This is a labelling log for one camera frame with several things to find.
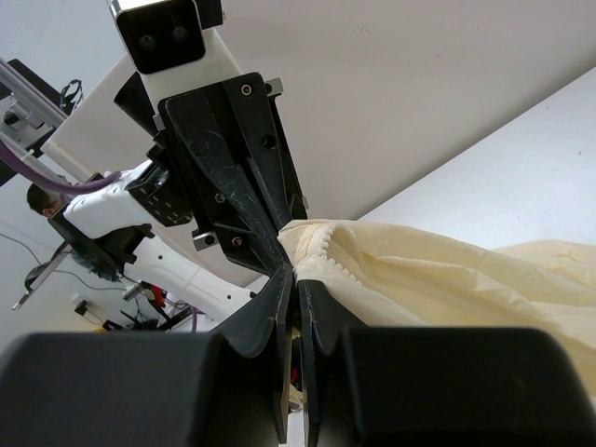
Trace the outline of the cream yellow jacket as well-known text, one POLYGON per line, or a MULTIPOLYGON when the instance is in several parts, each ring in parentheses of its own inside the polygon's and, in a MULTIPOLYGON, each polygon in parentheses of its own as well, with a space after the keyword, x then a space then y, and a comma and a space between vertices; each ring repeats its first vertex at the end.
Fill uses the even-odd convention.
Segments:
POLYGON ((542 240, 497 250, 387 223, 310 220, 278 235, 300 280, 370 325, 522 326, 553 336, 595 381, 595 249, 542 240))

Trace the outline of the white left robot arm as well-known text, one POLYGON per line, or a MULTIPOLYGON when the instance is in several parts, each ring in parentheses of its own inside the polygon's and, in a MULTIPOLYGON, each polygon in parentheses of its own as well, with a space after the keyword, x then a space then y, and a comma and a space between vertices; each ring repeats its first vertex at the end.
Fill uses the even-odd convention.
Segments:
POLYGON ((153 138, 146 160, 74 197, 50 225, 92 267, 147 283, 224 321, 257 296, 171 248, 163 228, 196 224, 196 248, 268 276, 275 320, 293 290, 278 231, 306 215, 276 105, 278 79, 244 74, 150 105, 133 76, 116 104, 153 138))

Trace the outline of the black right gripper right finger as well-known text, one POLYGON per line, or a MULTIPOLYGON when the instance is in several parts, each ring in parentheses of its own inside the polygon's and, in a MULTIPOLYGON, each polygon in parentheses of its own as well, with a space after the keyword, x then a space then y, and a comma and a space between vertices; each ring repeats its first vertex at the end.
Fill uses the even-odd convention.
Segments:
POLYGON ((373 327, 297 285, 309 446, 591 446, 569 356, 530 328, 373 327))

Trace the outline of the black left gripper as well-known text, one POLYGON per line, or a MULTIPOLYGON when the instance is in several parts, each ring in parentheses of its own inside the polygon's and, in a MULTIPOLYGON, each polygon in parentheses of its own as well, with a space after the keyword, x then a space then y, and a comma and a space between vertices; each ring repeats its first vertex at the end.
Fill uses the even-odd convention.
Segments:
POLYGON ((288 262, 278 231, 307 217, 278 113, 278 78, 242 74, 165 99, 153 109, 138 74, 115 104, 155 143, 148 158, 168 174, 199 234, 228 261, 272 275, 288 262))

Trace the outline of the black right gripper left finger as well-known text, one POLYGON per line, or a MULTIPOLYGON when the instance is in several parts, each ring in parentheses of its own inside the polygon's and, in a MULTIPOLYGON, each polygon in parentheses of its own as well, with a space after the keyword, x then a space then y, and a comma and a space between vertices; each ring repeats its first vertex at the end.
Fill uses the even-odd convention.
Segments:
POLYGON ((40 332, 1 357, 5 446, 278 446, 293 273, 209 332, 40 332))

